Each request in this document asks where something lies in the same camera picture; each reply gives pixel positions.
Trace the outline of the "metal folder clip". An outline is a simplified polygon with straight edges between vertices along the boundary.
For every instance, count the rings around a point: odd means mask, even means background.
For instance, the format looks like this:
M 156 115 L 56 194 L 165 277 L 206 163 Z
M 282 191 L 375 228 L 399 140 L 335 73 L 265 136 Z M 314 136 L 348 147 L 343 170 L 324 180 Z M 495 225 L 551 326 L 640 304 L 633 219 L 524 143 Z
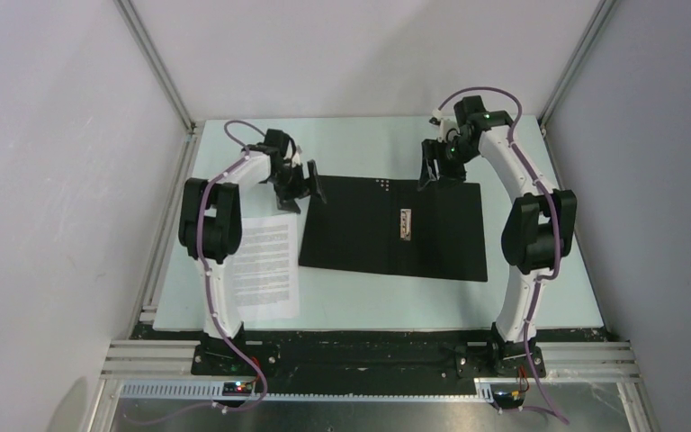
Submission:
M 410 241 L 412 236 L 412 210 L 401 209 L 399 211 L 399 238 Z

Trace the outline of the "red and black folder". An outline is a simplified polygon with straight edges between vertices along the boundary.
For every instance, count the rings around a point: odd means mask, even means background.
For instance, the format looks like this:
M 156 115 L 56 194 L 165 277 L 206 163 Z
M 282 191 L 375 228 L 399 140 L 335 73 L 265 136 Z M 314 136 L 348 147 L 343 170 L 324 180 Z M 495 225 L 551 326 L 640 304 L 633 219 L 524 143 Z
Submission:
M 415 180 L 324 175 L 327 203 L 311 200 L 300 266 L 484 283 L 488 279 L 480 185 L 423 191 Z M 399 211 L 412 210 L 410 241 Z

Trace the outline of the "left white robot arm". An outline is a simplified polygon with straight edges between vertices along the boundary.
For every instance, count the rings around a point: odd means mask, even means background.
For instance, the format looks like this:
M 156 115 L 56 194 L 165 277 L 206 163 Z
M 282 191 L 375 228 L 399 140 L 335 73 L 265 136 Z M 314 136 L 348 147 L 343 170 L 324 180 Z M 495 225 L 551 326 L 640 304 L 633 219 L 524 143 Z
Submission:
M 263 140 L 244 145 L 240 156 L 211 179 L 184 182 L 177 237 L 204 281 L 203 332 L 221 339 L 213 363 L 225 374 L 238 374 L 247 365 L 247 349 L 232 339 L 243 320 L 226 281 L 229 259 L 238 252 L 243 237 L 241 194 L 256 185 L 271 185 L 279 211 L 300 214 L 299 201 L 325 202 L 314 160 L 303 162 L 294 138 L 269 129 Z

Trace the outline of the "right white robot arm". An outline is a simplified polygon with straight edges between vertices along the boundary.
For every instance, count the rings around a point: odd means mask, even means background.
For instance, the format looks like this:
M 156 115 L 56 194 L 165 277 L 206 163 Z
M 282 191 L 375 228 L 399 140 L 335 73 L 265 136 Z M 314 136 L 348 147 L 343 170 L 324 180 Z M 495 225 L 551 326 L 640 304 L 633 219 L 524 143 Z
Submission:
M 534 351 L 541 290 L 557 278 L 561 260 L 570 253 L 578 200 L 546 179 L 518 144 L 517 120 L 507 112 L 474 112 L 451 121 L 435 109 L 429 121 L 438 135 L 421 143 L 419 189 L 461 183 L 465 165 L 482 157 L 512 203 L 501 235 L 510 273 L 486 353 L 493 373 L 510 375 Z

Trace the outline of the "printed white paper sheet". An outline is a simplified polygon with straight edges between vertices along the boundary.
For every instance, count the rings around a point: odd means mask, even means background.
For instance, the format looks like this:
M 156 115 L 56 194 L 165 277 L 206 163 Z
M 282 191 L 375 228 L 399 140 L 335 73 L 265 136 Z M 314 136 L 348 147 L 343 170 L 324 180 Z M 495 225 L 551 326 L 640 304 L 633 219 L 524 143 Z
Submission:
M 242 239 L 228 271 L 245 322 L 296 319 L 301 312 L 297 217 L 242 220 Z

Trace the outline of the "left controller board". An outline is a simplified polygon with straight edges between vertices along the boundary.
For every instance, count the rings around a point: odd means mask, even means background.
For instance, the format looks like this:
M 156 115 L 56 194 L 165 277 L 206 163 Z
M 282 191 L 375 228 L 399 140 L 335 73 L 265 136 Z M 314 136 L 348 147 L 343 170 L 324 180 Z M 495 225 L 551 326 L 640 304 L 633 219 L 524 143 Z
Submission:
M 253 382 L 229 381 L 224 382 L 221 389 L 222 396 L 251 396 L 254 393 Z

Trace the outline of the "controller board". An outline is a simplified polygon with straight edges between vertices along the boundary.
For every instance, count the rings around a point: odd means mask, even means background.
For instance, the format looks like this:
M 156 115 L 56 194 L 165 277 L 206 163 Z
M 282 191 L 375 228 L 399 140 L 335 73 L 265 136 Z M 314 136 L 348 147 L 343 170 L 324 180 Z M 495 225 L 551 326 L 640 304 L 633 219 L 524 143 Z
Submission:
M 221 389 L 222 396 L 251 396 L 254 393 L 253 382 L 229 381 L 224 382 Z
M 494 391 L 492 393 L 492 406 L 497 411 L 521 410 L 525 398 L 518 391 Z

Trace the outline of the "right controller board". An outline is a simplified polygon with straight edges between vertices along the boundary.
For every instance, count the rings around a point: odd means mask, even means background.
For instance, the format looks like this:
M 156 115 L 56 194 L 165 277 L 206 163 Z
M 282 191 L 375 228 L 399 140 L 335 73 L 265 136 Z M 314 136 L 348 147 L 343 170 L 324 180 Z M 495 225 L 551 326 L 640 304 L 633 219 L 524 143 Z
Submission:
M 492 393 L 492 406 L 497 411 L 521 410 L 525 398 L 518 391 L 494 391 Z

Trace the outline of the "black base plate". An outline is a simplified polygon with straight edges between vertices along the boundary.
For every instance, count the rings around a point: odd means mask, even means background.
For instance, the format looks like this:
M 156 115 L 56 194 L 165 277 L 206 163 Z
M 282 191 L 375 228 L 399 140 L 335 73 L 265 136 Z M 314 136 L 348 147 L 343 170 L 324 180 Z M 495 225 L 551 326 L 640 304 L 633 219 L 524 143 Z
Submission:
M 253 382 L 254 393 L 300 396 L 462 396 L 476 393 L 475 380 L 545 377 L 550 343 L 605 343 L 603 328 L 538 331 L 525 359 L 492 359 L 491 332 L 450 331 L 242 331 L 228 347 L 202 331 L 156 330 L 137 325 L 137 341 L 188 341 L 186 372 Z

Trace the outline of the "right aluminium corner post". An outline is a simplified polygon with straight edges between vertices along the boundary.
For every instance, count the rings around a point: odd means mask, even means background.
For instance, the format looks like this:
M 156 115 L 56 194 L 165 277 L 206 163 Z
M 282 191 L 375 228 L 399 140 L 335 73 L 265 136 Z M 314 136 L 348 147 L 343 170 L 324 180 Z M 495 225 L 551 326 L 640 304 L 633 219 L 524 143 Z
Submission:
M 557 84 L 539 115 L 538 122 L 543 130 L 549 128 L 554 114 L 561 106 L 562 101 L 578 77 L 579 71 L 588 60 L 604 29 L 612 20 L 619 4 L 620 1 L 617 0 L 602 0 L 598 2 L 585 30 L 579 38 L 579 42 L 572 51 L 568 63 L 562 70 Z

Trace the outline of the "aluminium corner post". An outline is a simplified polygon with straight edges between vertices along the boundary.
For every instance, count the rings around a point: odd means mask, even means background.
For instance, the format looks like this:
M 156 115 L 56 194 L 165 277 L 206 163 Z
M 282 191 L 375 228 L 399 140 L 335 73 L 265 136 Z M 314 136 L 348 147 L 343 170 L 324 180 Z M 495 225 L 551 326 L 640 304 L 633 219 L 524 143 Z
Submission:
M 538 122 L 543 130 L 549 128 L 554 114 L 561 106 L 562 101 L 578 77 L 579 71 L 588 60 L 604 29 L 612 20 L 619 4 L 620 1 L 617 0 L 602 0 L 598 2 L 585 30 L 579 38 L 579 42 L 572 51 L 568 63 L 562 70 L 557 84 L 539 115 Z
M 152 39 L 135 3 L 131 0 L 114 0 L 113 3 L 129 29 L 134 42 L 139 47 L 143 58 L 174 111 L 176 118 L 187 133 L 192 133 L 195 128 L 195 121 L 189 113 L 184 99 L 180 95 L 165 61 L 158 52 L 157 45 Z

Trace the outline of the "aluminium frame rail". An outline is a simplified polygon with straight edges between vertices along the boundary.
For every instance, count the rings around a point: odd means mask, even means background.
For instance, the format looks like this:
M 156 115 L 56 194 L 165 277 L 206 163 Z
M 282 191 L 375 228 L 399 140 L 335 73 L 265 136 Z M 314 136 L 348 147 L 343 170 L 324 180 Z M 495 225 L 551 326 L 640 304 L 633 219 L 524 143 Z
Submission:
M 110 345 L 86 431 L 656 431 L 627 342 L 551 333 L 496 370 L 479 331 L 252 332 Z

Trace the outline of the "left aluminium corner post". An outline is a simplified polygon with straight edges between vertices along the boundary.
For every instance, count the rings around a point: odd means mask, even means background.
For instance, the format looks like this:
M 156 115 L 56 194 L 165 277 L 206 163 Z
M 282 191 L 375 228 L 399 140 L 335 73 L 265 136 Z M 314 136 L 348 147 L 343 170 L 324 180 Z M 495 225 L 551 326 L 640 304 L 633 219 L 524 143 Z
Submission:
M 195 121 L 189 113 L 184 99 L 180 95 L 165 61 L 158 52 L 157 45 L 152 39 L 135 3 L 131 0 L 114 0 L 113 3 L 129 29 L 134 42 L 139 47 L 143 58 L 174 111 L 176 118 L 187 133 L 192 133 L 195 128 Z

